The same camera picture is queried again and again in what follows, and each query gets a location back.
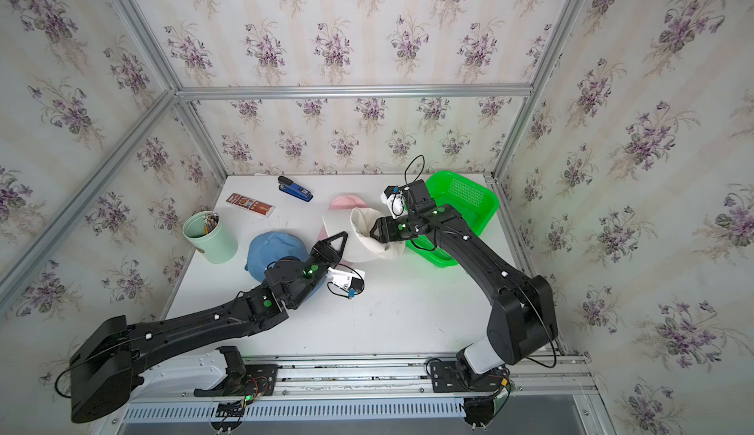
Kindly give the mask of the grey white baseball cap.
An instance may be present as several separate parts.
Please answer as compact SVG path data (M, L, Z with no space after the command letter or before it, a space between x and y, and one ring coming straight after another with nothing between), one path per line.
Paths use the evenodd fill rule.
M343 261L363 263L374 260L397 260L406 250L404 242L382 244L370 236L381 212L371 207L331 209L323 215L323 226L329 236L348 234Z

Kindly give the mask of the pink baseball cap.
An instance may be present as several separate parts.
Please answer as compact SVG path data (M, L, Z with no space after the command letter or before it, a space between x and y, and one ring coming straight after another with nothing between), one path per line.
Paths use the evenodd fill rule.
M356 195L340 195L332 199L327 211L350 210L357 207L368 207L368 204Z

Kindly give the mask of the light blue baseball cap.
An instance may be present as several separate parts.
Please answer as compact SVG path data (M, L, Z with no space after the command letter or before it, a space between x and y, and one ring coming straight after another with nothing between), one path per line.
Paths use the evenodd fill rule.
M258 282L251 290L253 295L272 305L282 305L286 309L298 309L312 294L274 294L267 285L267 267L281 258L293 256L301 261L308 260L311 250L298 237L282 232L268 232L257 236L249 245L245 270Z

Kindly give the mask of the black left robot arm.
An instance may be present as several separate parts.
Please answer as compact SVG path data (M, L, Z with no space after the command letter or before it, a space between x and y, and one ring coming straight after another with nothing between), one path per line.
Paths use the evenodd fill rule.
M123 407L145 383L143 372L170 358L231 339L266 332L289 317L343 258L349 234L312 247L305 261L287 256L265 270L255 288L228 303L187 315L130 324L102 322L69 360L71 421L89 423Z

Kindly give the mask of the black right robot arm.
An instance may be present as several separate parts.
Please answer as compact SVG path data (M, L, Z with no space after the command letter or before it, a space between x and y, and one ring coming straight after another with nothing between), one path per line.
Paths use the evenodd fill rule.
M512 366L559 335L554 294L542 276L528 277L487 246L451 205L412 212L405 217L380 217L370 230L381 244L425 237L455 260L481 289L491 305L484 337L459 353L466 371L481 375L498 366Z

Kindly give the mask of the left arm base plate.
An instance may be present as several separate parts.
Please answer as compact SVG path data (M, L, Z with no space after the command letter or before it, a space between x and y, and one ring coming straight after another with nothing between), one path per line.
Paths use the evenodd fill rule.
M278 370L277 364L246 364L241 373L228 373L210 389L194 390L194 397L272 396Z

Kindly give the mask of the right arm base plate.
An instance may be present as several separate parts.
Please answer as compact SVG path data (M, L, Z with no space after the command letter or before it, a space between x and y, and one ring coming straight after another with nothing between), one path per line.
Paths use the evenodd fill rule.
M483 373L474 373L462 362L430 358L425 363L425 372L431 381L434 393L492 393L510 381L506 366L494 367Z

